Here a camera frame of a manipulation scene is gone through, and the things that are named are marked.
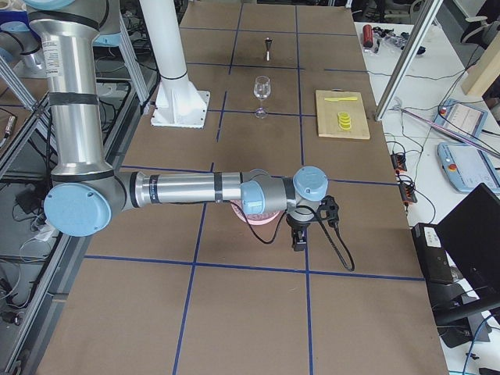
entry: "cutting board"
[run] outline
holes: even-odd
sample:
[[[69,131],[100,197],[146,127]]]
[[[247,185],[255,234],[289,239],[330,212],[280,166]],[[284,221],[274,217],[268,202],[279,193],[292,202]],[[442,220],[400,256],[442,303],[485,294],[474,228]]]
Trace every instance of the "cutting board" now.
[[[325,98],[355,96],[355,101],[328,102]],[[338,126],[337,114],[347,112],[351,117],[351,129]],[[358,92],[316,90],[316,115],[318,135],[330,138],[370,139],[363,99]]]

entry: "blue and white device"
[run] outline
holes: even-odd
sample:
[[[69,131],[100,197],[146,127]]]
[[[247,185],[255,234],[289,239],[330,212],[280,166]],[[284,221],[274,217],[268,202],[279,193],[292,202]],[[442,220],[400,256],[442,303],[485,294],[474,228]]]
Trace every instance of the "blue and white device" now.
[[[479,137],[488,117],[488,111],[448,99],[439,107],[434,122],[451,131],[472,138]]]
[[[495,194],[500,194],[500,178],[490,159],[477,148],[462,143],[440,143],[437,155],[453,187],[470,193],[484,182]]]

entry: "computer monitor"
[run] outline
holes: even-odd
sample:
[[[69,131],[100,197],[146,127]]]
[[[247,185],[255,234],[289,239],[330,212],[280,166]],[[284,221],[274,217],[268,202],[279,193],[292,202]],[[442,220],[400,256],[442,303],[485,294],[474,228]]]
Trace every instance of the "computer monitor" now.
[[[435,230],[442,247],[480,297],[467,302],[463,292],[454,296],[447,309],[434,310],[436,324],[452,327],[487,310],[498,314],[500,321],[500,199],[479,184]]]

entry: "light blue cap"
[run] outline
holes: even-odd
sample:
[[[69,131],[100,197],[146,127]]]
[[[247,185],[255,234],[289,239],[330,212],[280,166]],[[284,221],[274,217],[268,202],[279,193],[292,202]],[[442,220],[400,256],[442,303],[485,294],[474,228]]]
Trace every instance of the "light blue cap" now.
[[[21,21],[5,22],[0,25],[0,29],[2,29],[2,31],[8,31],[9,33],[24,33],[30,31],[30,28]]]
[[[58,230],[70,236],[90,236],[108,225],[108,201],[94,188],[67,183],[56,185],[45,198],[45,215]]]
[[[121,43],[121,34],[104,34],[95,39],[94,47],[118,47]]]
[[[0,56],[8,63],[14,60],[14,56],[12,56],[9,51],[3,49],[2,47],[0,47]]]
[[[264,213],[266,198],[264,191],[257,181],[248,181],[240,185],[241,205],[245,215]]]
[[[26,5],[40,10],[57,10],[71,5],[75,0],[24,0]]]
[[[298,194],[311,202],[319,202],[327,194],[327,175],[315,166],[303,166],[294,175],[294,186]]]

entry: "yellow knife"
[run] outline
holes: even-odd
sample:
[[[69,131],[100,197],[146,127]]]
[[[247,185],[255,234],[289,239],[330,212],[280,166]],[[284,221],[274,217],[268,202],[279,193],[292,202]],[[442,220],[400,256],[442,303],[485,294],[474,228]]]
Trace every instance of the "yellow knife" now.
[[[327,102],[343,102],[343,101],[355,101],[358,100],[356,96],[344,96],[339,98],[325,98]]]

